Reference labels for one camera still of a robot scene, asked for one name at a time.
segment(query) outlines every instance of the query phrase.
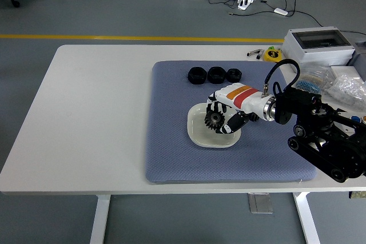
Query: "wire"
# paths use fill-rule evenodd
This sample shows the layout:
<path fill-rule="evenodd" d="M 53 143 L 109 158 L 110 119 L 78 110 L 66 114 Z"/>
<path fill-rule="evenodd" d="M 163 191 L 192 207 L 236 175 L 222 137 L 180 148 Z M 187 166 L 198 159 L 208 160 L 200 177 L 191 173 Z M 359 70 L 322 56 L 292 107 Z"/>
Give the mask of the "wire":
<path fill-rule="evenodd" d="M 208 3 L 211 4 L 211 5 L 212 4 L 224 4 L 224 5 L 227 5 L 228 7 L 230 7 L 231 9 L 235 9 L 235 7 L 232 7 L 235 4 L 235 0 L 234 0 L 234 2 L 231 5 L 228 4 L 230 1 L 231 0 L 228 0 L 226 2 L 211 2 L 210 0 L 208 0 Z"/>
<path fill-rule="evenodd" d="M 268 87 L 268 82 L 272 76 L 272 74 L 282 65 L 284 64 L 291 64 L 293 65 L 295 68 L 296 68 L 296 75 L 294 77 L 294 79 L 286 86 L 286 88 L 284 89 L 284 91 L 291 87 L 293 84 L 295 84 L 295 82 L 299 79 L 300 77 L 300 67 L 299 67 L 299 64 L 295 61 L 295 60 L 292 60 L 292 59 L 283 59 L 281 60 L 280 62 L 277 62 L 273 67 L 272 69 L 269 71 L 268 75 L 266 76 L 265 80 L 264 80 L 264 85 Z M 273 93 L 275 94 L 275 88 L 278 88 L 279 91 L 281 91 L 281 87 L 280 87 L 280 84 L 278 82 L 275 82 L 273 84 Z"/>
<path fill-rule="evenodd" d="M 344 33 L 355 33 L 355 34 L 363 34 L 363 35 L 366 35 L 366 33 L 361 33 L 360 31 L 343 31 L 343 30 L 340 30 Z"/>
<path fill-rule="evenodd" d="M 271 9 L 275 9 L 275 8 L 273 8 L 271 5 L 269 5 L 268 3 L 267 3 L 267 1 L 265 1 L 265 0 L 260 0 L 261 1 L 261 3 L 264 3 L 264 4 L 266 4 L 268 7 L 270 7 Z M 287 8 L 287 0 L 285 0 L 285 9 L 284 10 L 286 10 L 286 8 Z M 251 15 L 256 15 L 256 14 L 263 14 L 263 13 L 273 13 L 273 14 L 275 14 L 275 12 L 273 12 L 273 11 L 259 11 L 259 12 L 257 12 L 257 13 L 253 13 L 253 14 L 235 14 L 235 13 L 229 13 L 229 15 L 235 15 L 235 16 L 238 16 L 238 17 L 250 17 Z M 308 13 L 306 13 L 306 12 L 304 12 L 304 11 L 299 11 L 299 10 L 296 10 L 296 0 L 295 0 L 295 2 L 294 2 L 294 9 L 293 10 L 291 10 L 291 11 L 289 11 L 289 13 L 292 13 L 291 15 L 285 15 L 286 17 L 292 17 L 295 13 L 300 13 L 300 14 L 305 14 L 305 15 L 307 15 L 307 16 L 309 16 L 309 17 L 311 17 L 312 19 L 314 19 L 315 20 L 315 22 L 320 26 L 320 27 L 324 27 L 322 24 L 320 24 L 319 23 L 319 21 L 314 17 L 314 16 L 312 16 L 311 14 L 308 14 Z M 342 31 L 342 32 L 344 32 L 344 33 L 355 33 L 355 34 L 362 34 L 362 35 L 366 35 L 366 33 L 362 33 L 362 32 L 359 32 L 359 31 L 349 31 L 349 30 L 340 30 L 340 31 Z"/>

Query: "yellow tape measure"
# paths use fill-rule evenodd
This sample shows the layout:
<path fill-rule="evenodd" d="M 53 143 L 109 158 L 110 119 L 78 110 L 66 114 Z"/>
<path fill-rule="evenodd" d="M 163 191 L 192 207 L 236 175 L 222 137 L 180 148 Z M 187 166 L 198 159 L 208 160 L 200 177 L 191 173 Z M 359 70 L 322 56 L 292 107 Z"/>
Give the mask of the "yellow tape measure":
<path fill-rule="evenodd" d="M 274 47 L 270 47 L 267 51 L 265 51 L 263 60 L 270 62 L 281 61 L 282 60 L 281 50 L 276 50 L 274 49 Z"/>

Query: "gray floor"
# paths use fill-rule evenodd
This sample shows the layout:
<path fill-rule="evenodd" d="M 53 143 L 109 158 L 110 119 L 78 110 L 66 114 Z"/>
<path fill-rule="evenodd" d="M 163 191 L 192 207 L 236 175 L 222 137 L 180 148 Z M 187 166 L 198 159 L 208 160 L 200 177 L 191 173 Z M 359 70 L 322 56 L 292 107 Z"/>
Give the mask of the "gray floor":
<path fill-rule="evenodd" d="M 115 35 L 284 38 L 288 29 L 316 27 L 311 17 L 284 18 L 259 1 L 248 11 L 207 0 L 0 0 L 0 35 Z M 285 7 L 285 0 L 266 0 Z M 294 0 L 287 0 L 287 10 Z M 296 10 L 324 26 L 366 33 L 364 0 L 297 0 Z M 366 36 L 344 33 L 353 41 Z M 88 39 L 0 38 L 0 169 L 57 48 L 64 44 L 207 44 Z M 106 243 L 304 243 L 290 194 L 272 195 L 274 214 L 253 216 L 246 195 L 113 196 Z M 312 193 L 321 243 L 363 243 L 366 201 L 347 193 Z M 0 243 L 88 243 L 94 196 L 0 195 Z"/>

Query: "blue mat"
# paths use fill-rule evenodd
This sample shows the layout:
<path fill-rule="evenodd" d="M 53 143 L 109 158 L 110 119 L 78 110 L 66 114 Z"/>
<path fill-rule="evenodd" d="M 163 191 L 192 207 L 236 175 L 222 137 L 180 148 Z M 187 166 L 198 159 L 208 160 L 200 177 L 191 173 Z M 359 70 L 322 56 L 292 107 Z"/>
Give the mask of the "blue mat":
<path fill-rule="evenodd" d="M 286 125 L 259 120 L 241 128 L 241 138 L 225 149 L 203 148 L 187 133 L 190 108 L 206 102 L 214 91 L 230 85 L 206 81 L 193 85 L 187 79 L 191 67 L 242 71 L 241 83 L 262 89 L 273 67 L 270 62 L 163 61 L 153 68 L 150 114 L 146 140 L 146 178 L 151 182 L 299 181 L 315 177 L 316 169 L 292 151 L 287 139 L 293 136 L 296 117 Z M 285 80 L 278 69 L 270 80 L 282 88 Z"/>

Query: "desk leg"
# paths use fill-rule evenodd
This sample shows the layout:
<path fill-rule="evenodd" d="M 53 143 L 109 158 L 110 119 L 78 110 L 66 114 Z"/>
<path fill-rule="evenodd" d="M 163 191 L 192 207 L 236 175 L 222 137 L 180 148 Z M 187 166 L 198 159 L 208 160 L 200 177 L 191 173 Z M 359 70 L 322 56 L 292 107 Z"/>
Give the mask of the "desk leg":
<path fill-rule="evenodd" d="M 98 203 L 90 244 L 103 244 L 105 227 L 107 225 L 110 195 L 98 195 L 97 197 Z"/>
<path fill-rule="evenodd" d="M 293 193 L 307 244 L 320 244 L 306 192 Z"/>

